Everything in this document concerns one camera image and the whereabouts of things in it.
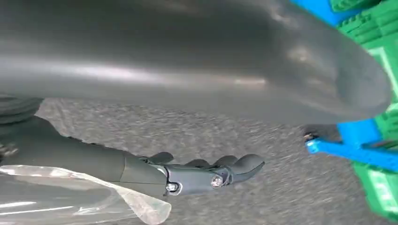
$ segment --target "metal screw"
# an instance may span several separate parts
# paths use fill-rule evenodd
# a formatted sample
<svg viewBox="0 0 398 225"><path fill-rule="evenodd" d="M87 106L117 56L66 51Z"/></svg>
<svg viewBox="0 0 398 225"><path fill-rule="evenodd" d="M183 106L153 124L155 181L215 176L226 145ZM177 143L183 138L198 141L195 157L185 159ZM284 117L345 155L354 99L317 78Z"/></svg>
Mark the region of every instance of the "metal screw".
<svg viewBox="0 0 398 225"><path fill-rule="evenodd" d="M166 190L168 190L170 192L177 191L178 190L178 184L168 183L166 185Z"/></svg>
<svg viewBox="0 0 398 225"><path fill-rule="evenodd" d="M220 176L214 176L212 178L212 182L211 182L212 187L214 188L219 188L222 185L222 177Z"/></svg>
<svg viewBox="0 0 398 225"><path fill-rule="evenodd" d="M313 133L305 133L304 134L304 141L305 142L312 141L313 139L316 139L316 138L318 138L318 135L315 135Z"/></svg>

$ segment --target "plastic bag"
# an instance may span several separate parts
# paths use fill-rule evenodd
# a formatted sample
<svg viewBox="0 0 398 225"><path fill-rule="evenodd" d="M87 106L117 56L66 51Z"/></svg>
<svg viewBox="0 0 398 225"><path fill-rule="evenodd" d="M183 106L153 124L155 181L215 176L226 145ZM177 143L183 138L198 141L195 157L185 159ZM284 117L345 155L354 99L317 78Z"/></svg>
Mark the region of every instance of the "plastic bag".
<svg viewBox="0 0 398 225"><path fill-rule="evenodd" d="M63 168L29 165L0 167L0 225L80 225L140 218L164 222L171 205Z"/></svg>

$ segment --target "green building block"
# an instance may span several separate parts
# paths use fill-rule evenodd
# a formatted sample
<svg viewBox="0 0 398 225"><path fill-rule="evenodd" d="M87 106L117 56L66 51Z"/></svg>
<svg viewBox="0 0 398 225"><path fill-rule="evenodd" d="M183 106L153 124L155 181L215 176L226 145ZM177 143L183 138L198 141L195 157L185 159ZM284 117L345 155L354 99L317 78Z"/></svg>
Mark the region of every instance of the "green building block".
<svg viewBox="0 0 398 225"><path fill-rule="evenodd" d="M398 32L398 20L380 25L377 19L364 23L359 28L352 30L347 34L348 37L353 39L360 45L365 45L371 41L382 39L389 35L394 35Z"/></svg>
<svg viewBox="0 0 398 225"><path fill-rule="evenodd" d="M398 140L398 33L363 45L383 65L392 85L391 105L383 114L375 117L384 140Z"/></svg>
<svg viewBox="0 0 398 225"><path fill-rule="evenodd" d="M351 9L367 8L376 5L380 0L330 0L332 9L335 12L342 12Z"/></svg>
<svg viewBox="0 0 398 225"><path fill-rule="evenodd" d="M377 17L378 23L381 26L387 25L392 21L398 20L398 10L382 14Z"/></svg>
<svg viewBox="0 0 398 225"><path fill-rule="evenodd" d="M398 222L398 173L357 162L352 167L363 185L370 209Z"/></svg>
<svg viewBox="0 0 398 225"><path fill-rule="evenodd" d="M368 9L366 11L363 11L363 15L372 15L373 17L379 17L383 14L387 14L391 11L397 11L398 10L398 0L385 0L382 1L380 4L378 4L375 7L372 7L371 9Z"/></svg>
<svg viewBox="0 0 398 225"><path fill-rule="evenodd" d="M368 15L368 16L364 16L362 14L358 14L356 16L353 16L347 20L344 20L343 22L341 22L341 24L339 24L337 26L337 28L343 32L343 33L350 33L353 30L357 30L359 28L361 28L364 24L366 24L367 22L373 22L374 23L374 28L377 27L377 24L375 24L374 21L372 21L372 16Z"/></svg>

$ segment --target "blue plastic toy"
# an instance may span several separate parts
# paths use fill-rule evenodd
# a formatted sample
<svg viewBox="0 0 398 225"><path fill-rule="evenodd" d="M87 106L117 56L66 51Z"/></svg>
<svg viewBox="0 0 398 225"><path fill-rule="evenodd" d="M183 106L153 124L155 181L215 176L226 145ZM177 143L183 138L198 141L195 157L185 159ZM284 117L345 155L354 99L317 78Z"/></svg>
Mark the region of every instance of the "blue plastic toy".
<svg viewBox="0 0 398 225"><path fill-rule="evenodd" d="M291 0L312 12L323 21L336 26L344 19L356 15L360 10L343 13L333 12L329 0ZM391 171L398 171L398 151L388 151L383 145L382 135L374 119L347 122L337 125L342 143L327 142L316 136L307 136L306 146L310 153L324 152L348 158L353 161L376 165Z"/></svg>

